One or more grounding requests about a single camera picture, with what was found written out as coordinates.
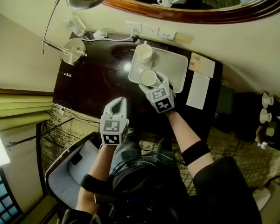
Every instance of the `green curtain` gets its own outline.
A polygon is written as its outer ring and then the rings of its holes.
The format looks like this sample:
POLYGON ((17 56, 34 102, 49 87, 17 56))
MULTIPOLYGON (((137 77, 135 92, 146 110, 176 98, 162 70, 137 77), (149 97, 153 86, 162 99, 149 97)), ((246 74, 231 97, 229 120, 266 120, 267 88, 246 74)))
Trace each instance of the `green curtain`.
POLYGON ((0 94, 0 131, 50 119, 51 96, 0 94))

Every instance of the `person's right arm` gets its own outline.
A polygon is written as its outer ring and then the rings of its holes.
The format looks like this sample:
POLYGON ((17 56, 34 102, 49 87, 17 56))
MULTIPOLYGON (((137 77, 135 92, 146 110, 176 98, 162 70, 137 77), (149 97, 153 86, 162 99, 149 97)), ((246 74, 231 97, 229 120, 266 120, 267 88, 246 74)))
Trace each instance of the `person's right arm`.
MULTIPOLYGON (((167 112, 166 115, 181 152, 200 141, 178 113, 167 112)), ((196 208, 201 204, 199 209, 205 212, 198 217, 199 222, 207 218, 209 223, 262 223, 252 193, 232 157, 214 162, 207 153, 189 164, 188 169, 200 201, 196 208)))

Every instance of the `black shirt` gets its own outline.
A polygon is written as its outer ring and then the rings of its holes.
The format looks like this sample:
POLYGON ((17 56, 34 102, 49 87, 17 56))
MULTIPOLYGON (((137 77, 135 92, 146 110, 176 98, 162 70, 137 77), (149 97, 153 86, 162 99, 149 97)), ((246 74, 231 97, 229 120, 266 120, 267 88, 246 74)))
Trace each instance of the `black shirt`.
MULTIPOLYGON (((188 196, 180 175, 171 169, 153 169, 150 166, 131 167, 110 178, 115 192, 150 186, 165 187, 158 196, 156 208, 146 223, 253 223, 260 224, 261 217, 253 196, 234 159, 225 157, 204 167, 194 177, 196 196, 188 196)), ((102 210, 96 215, 67 210, 62 224, 114 223, 102 210)), ((145 218, 140 211, 139 217, 145 218)), ((144 223, 123 221, 118 223, 144 223)))

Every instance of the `black sleeve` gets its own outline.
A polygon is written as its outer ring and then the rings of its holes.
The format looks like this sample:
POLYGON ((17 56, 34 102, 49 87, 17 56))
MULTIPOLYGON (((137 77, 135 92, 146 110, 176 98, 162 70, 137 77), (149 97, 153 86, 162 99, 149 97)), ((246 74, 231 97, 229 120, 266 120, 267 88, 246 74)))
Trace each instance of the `black sleeve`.
POLYGON ((93 215, 85 212, 73 209, 68 209, 65 212, 62 224, 90 224, 93 215))
POLYGON ((214 223, 262 223, 252 193, 232 157, 204 167, 193 183, 214 223))

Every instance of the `wooden mirror frame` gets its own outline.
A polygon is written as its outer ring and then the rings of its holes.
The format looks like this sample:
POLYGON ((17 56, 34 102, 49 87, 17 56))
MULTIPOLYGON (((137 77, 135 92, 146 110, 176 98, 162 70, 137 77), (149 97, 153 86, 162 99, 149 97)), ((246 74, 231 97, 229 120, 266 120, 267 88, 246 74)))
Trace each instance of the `wooden mirror frame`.
POLYGON ((200 24, 253 21, 280 11, 280 0, 253 0, 245 4, 210 10, 158 7, 135 0, 105 0, 103 3, 110 7, 142 16, 200 24))

